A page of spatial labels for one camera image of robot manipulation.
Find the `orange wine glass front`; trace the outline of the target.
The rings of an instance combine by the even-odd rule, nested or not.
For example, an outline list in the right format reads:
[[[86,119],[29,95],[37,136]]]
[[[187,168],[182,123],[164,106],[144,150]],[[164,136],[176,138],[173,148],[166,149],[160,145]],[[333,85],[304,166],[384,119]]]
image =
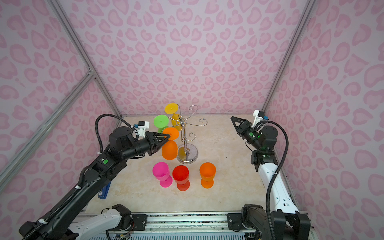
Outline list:
[[[162,147],[162,156],[166,160],[174,160],[178,155],[178,145],[175,140],[179,137],[179,131],[176,128],[166,128],[163,134],[170,135],[168,142]]]

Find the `orange wine glass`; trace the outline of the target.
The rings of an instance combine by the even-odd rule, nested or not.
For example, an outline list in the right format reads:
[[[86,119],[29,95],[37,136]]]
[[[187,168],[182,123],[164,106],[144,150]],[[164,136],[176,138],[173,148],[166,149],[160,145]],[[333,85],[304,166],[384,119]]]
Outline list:
[[[175,140],[179,137],[179,131],[176,128],[166,128],[163,134],[170,135],[168,142],[162,147],[162,156],[166,160],[174,160],[178,155],[178,145]]]
[[[214,185],[216,166],[212,163],[203,163],[200,167],[201,185],[205,189],[210,189]]]

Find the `green plastic wine glass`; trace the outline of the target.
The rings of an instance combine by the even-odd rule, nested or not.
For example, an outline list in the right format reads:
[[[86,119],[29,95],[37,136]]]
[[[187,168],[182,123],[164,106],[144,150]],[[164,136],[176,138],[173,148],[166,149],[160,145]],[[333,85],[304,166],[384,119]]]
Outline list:
[[[164,129],[169,127],[169,118],[166,115],[158,115],[154,118],[153,123],[158,128],[158,133],[162,133]]]

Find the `pink plastic wine glass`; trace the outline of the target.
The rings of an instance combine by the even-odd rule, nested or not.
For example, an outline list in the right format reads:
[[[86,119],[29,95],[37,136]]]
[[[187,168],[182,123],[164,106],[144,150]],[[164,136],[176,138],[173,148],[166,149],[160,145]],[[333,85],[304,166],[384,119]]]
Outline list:
[[[173,183],[173,178],[170,174],[170,168],[167,163],[159,162],[154,165],[152,169],[154,177],[159,181],[159,184],[163,188],[168,188]]]

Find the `yellow plastic wine glass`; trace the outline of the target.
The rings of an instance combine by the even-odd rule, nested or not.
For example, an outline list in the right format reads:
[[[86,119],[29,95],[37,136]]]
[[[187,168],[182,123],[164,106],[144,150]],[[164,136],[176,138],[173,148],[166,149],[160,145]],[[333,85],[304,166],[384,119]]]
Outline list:
[[[177,113],[179,110],[180,107],[176,103],[170,103],[165,107],[165,113],[170,115],[172,127],[178,131],[181,131],[182,127],[180,124],[180,114]]]

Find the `red plastic wine glass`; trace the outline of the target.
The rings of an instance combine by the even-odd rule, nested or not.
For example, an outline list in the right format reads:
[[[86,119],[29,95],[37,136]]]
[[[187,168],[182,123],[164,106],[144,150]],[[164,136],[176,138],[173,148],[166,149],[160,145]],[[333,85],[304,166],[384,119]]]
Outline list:
[[[177,183],[177,188],[184,192],[189,189],[189,169],[186,166],[177,166],[172,172],[174,181]]]

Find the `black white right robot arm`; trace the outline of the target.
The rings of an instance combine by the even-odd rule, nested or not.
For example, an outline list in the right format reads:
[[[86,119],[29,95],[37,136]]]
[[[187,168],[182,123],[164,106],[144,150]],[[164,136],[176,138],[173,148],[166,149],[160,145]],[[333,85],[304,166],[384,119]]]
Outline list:
[[[253,204],[242,207],[243,227],[254,229],[258,240],[307,240],[311,221],[293,203],[280,175],[289,150],[287,132],[267,119],[252,124],[232,116],[231,121],[251,150],[251,164],[266,187],[264,207]]]

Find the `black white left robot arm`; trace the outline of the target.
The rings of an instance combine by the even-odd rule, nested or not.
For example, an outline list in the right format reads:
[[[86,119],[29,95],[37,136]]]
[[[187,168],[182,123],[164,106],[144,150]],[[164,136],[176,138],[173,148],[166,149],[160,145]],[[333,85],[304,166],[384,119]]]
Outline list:
[[[130,127],[118,127],[109,135],[109,147],[80,173],[77,184],[51,210],[35,222],[24,223],[19,232],[24,240],[88,239],[99,230],[76,226],[73,221],[89,201],[121,170],[127,161],[158,152],[170,140],[169,134],[145,132],[142,139],[134,137]]]

